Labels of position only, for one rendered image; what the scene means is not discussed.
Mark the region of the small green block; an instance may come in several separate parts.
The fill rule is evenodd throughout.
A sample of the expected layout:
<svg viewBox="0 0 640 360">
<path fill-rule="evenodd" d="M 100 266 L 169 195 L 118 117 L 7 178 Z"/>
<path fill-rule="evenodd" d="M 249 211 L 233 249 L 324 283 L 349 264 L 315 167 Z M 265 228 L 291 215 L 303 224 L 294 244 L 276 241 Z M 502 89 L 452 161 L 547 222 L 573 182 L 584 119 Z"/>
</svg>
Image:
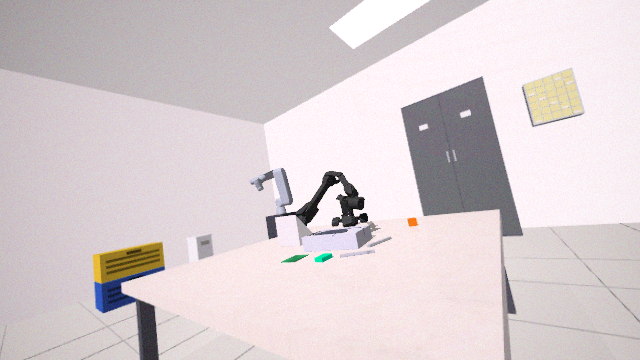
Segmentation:
<svg viewBox="0 0 640 360">
<path fill-rule="evenodd" d="M 333 257 L 332 253 L 324 253 L 322 255 L 315 257 L 314 259 L 315 259 L 315 262 L 324 262 L 332 257 Z"/>
</svg>

